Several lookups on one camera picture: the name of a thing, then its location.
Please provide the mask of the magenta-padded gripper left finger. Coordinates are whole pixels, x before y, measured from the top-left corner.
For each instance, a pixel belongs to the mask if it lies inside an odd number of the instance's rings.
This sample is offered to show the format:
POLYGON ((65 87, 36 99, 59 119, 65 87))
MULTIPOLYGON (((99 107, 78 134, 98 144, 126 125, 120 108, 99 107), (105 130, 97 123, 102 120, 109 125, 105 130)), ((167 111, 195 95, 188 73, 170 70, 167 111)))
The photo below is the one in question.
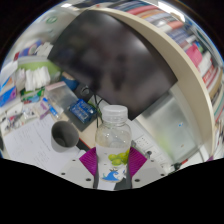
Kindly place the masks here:
POLYGON ((93 188, 97 175, 96 149, 80 153, 78 158, 72 158, 59 172, 59 176, 84 188, 93 188))

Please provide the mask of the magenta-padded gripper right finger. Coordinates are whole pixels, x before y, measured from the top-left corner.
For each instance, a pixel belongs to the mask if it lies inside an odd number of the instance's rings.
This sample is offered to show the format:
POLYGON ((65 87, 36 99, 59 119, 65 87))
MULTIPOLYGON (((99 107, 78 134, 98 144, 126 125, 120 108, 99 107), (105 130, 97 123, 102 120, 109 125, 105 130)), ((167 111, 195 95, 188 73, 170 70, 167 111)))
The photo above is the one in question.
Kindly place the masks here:
POLYGON ((130 148, 128 178, 132 189, 143 187, 165 176, 165 171, 154 159, 147 159, 135 148, 130 148))

